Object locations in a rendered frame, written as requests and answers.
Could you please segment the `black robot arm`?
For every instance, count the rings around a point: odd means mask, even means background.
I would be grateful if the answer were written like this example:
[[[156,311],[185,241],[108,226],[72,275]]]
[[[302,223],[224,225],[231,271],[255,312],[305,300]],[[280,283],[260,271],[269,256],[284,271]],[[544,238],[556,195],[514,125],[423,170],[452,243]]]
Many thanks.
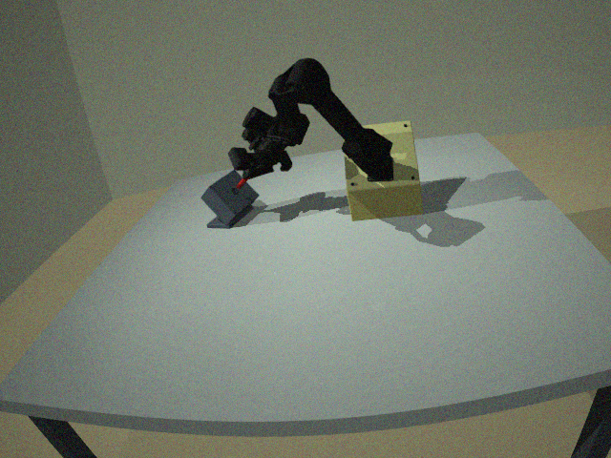
[[[268,97],[274,103],[276,115],[273,117],[252,107],[242,123],[246,128],[242,137],[249,142],[249,150],[259,146],[264,136],[280,151],[286,146],[301,145],[310,122],[300,113],[298,104],[311,104],[345,140],[343,153],[368,174],[369,182],[393,181],[390,156],[393,142],[360,125],[330,89],[329,76],[316,59],[299,59],[278,75]]]

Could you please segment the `red peg with white band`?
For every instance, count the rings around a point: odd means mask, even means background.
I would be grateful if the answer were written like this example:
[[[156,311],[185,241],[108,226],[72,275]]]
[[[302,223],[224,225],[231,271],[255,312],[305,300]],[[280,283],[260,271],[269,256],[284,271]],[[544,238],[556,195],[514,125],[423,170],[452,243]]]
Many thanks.
[[[243,187],[243,185],[248,181],[249,177],[246,179],[241,179],[241,181],[238,183],[237,188],[241,189]]]

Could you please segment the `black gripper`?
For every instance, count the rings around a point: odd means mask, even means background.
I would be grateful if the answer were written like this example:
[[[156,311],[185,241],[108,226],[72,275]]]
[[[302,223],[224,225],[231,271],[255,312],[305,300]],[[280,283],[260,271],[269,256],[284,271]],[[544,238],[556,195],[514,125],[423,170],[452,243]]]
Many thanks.
[[[280,151],[272,147],[266,136],[261,138],[262,143],[254,149],[254,153],[248,153],[244,148],[232,147],[228,152],[233,168],[236,171],[243,170],[242,179],[259,177],[273,173],[273,166],[281,163],[281,172],[288,172],[292,167],[292,161],[286,151]]]

